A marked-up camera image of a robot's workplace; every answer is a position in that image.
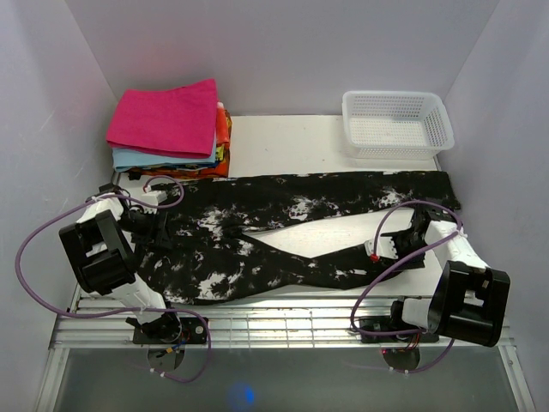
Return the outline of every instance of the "clothing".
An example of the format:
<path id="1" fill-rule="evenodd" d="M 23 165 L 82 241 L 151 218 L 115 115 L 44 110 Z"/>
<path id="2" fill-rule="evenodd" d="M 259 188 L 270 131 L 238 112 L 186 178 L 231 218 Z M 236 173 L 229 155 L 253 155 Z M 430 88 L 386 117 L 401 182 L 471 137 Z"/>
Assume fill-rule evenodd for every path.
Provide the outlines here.
<path id="1" fill-rule="evenodd" d="M 132 150 L 130 148 L 113 148 L 112 160 L 114 164 L 114 170 L 117 172 L 127 172 L 132 167 L 163 167 L 171 165 L 199 165 L 199 166 L 211 166 L 215 163 L 216 141 L 212 141 L 211 155 L 204 159 L 181 159 L 178 157 L 158 156 L 156 154 L 148 154 Z"/>
<path id="2" fill-rule="evenodd" d="M 146 251 L 140 276 L 173 302 L 205 305 L 290 284 L 348 289 L 368 285 L 384 266 L 363 245 L 307 258 L 246 232 L 386 209 L 412 199 L 459 209 L 443 172 L 324 173 L 184 182 L 185 197 L 168 214 L 174 248 Z M 176 185 L 158 185 L 178 196 Z"/>
<path id="3" fill-rule="evenodd" d="M 113 148 L 151 155 L 206 158 L 212 153 L 216 118 L 214 79 L 161 92 L 127 90 L 106 140 Z"/>
<path id="4" fill-rule="evenodd" d="M 229 175 L 231 159 L 229 153 L 231 131 L 231 115 L 227 110 L 223 109 L 221 103 L 218 103 L 215 132 L 215 138 L 217 139 L 215 163 L 207 165 L 184 164 L 161 167 L 132 167 L 130 169 L 130 179 L 139 179 L 143 174 L 152 176 L 168 175 L 178 179 L 226 178 Z"/>

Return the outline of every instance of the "white table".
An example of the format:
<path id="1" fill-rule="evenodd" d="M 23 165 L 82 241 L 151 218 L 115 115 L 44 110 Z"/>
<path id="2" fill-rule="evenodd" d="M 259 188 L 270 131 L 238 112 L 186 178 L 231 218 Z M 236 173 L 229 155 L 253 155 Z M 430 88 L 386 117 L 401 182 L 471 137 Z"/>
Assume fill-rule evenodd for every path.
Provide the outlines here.
<path id="1" fill-rule="evenodd" d="M 356 160 L 345 153 L 341 116 L 235 116 L 232 118 L 231 177 L 286 173 L 329 173 L 356 171 L 437 170 L 428 161 Z M 133 196 L 142 193 L 148 177 L 128 180 L 122 174 L 119 184 Z M 331 251 L 359 245 L 373 237 L 385 212 L 346 216 L 303 223 L 254 237 L 283 251 L 313 258 Z M 387 231 L 407 227 L 412 210 L 397 211 L 386 223 Z M 407 270 L 382 282 L 371 296 L 403 294 L 430 296 L 437 286 L 441 268 L 432 251 L 425 257 L 425 268 Z M 257 297 L 355 297 L 364 290 L 320 289 L 286 286 Z"/>

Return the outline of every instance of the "pink towel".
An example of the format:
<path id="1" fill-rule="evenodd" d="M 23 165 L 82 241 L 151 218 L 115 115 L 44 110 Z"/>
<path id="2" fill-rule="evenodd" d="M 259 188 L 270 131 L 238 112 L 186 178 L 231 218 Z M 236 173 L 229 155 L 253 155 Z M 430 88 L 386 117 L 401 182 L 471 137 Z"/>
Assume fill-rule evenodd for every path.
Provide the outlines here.
<path id="1" fill-rule="evenodd" d="M 106 140 L 114 148 L 152 155 L 209 157 L 216 113 L 214 79 L 164 92 L 128 90 L 118 102 Z"/>

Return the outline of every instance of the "white wall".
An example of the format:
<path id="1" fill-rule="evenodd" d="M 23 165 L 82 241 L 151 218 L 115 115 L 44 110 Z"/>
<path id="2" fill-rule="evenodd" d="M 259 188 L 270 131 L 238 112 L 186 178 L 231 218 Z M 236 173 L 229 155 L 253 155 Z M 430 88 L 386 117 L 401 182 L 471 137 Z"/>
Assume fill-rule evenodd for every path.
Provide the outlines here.
<path id="1" fill-rule="evenodd" d="M 446 98 L 441 163 L 469 238 L 511 276 L 511 327 L 538 410 L 549 410 L 549 2 L 501 0 Z"/>
<path id="2" fill-rule="evenodd" d="M 234 114 L 341 113 L 351 89 L 444 97 L 498 0 L 66 0 L 112 90 L 214 76 Z"/>
<path id="3" fill-rule="evenodd" d="M 0 399 L 32 410 L 55 316 L 15 279 L 15 251 L 41 222 L 111 176 L 103 131 L 115 98 L 66 4 L 0 2 Z M 28 280 L 66 307 L 74 291 L 57 230 L 24 256 Z"/>

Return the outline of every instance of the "blue light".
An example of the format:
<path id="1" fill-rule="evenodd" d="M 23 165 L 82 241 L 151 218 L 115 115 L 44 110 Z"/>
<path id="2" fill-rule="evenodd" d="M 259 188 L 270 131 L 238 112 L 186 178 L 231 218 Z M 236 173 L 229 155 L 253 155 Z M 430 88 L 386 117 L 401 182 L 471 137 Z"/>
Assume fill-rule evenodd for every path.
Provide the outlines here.
<path id="1" fill-rule="evenodd" d="M 234 412 L 247 412 L 251 410 L 256 394 L 251 386 L 244 383 L 237 383 L 229 388 L 227 401 Z"/>
<path id="2" fill-rule="evenodd" d="M 249 386 L 246 386 L 245 394 L 246 394 L 246 401 L 248 401 L 248 403 L 253 403 L 254 397 L 255 397 L 254 391 Z"/>

